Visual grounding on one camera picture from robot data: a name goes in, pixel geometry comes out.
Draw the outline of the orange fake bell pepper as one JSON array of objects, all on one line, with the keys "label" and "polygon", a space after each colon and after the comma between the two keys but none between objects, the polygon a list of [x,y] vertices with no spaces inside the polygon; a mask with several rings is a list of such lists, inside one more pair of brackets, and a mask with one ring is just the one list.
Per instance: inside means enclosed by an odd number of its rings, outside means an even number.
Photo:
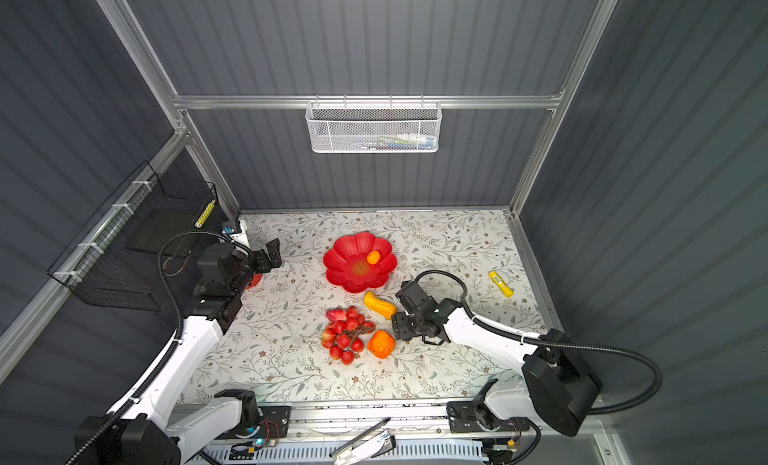
[{"label": "orange fake bell pepper", "polygon": [[377,330],[367,344],[367,349],[379,359],[388,358],[395,348],[395,338],[384,330]]}]

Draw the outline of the small orange fake tangerine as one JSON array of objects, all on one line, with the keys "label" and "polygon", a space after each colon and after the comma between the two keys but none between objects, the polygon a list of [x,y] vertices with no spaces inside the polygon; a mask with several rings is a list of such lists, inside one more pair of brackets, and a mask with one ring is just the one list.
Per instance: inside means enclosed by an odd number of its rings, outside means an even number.
[{"label": "small orange fake tangerine", "polygon": [[366,256],[366,262],[369,265],[376,265],[381,260],[381,253],[378,250],[372,250],[367,256]]}]

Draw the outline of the single fake strawberry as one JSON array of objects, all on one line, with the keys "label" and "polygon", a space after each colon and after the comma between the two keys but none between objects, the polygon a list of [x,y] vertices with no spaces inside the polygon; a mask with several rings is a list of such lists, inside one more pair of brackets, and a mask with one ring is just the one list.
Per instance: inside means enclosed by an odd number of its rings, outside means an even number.
[{"label": "single fake strawberry", "polygon": [[347,319],[347,311],[342,308],[329,309],[326,311],[326,317],[331,323],[344,321]]}]

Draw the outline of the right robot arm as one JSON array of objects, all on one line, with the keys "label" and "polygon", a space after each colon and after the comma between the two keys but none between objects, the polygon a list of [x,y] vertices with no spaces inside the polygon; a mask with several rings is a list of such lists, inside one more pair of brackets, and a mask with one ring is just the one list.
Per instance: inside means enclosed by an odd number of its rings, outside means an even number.
[{"label": "right robot arm", "polygon": [[438,302],[415,280],[403,282],[396,298],[404,307],[391,318],[396,339],[467,346],[522,378],[527,404],[507,381],[491,380],[481,389],[474,413],[482,427],[493,429],[502,420],[534,414],[562,435],[578,433],[602,383],[579,351],[562,347],[570,344],[563,332],[549,330],[541,337],[547,345],[526,344],[527,333],[471,315],[457,300]]}]

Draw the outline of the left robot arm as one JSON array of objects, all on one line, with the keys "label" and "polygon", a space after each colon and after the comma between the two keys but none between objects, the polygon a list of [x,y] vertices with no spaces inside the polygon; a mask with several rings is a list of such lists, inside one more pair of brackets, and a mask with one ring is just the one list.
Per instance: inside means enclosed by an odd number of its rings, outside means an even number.
[{"label": "left robot arm", "polygon": [[202,408],[171,422],[185,384],[231,327],[243,292],[254,276],[282,264],[280,242],[251,250],[244,234],[219,234],[198,260],[203,274],[195,306],[185,311],[171,301],[176,329],[148,369],[103,417],[89,417],[75,435],[71,464],[184,464],[225,433],[257,440],[264,418],[255,394],[225,389]]}]

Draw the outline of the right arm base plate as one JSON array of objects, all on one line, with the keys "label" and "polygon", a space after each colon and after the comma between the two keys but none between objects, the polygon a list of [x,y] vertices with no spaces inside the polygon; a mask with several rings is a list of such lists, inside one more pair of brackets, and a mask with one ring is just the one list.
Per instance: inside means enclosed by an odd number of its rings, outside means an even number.
[{"label": "right arm base plate", "polygon": [[452,433],[527,432],[531,426],[515,417],[499,419],[485,406],[475,401],[451,401],[446,405],[449,428]]}]

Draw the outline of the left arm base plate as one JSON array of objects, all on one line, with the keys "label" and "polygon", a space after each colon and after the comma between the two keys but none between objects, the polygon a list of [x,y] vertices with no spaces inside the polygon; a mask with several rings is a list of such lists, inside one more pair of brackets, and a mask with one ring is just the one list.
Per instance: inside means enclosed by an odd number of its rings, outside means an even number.
[{"label": "left arm base plate", "polygon": [[281,439],[287,437],[290,415],[289,406],[262,407],[260,421],[256,425],[247,426],[235,436],[249,441],[255,449],[276,446]]}]

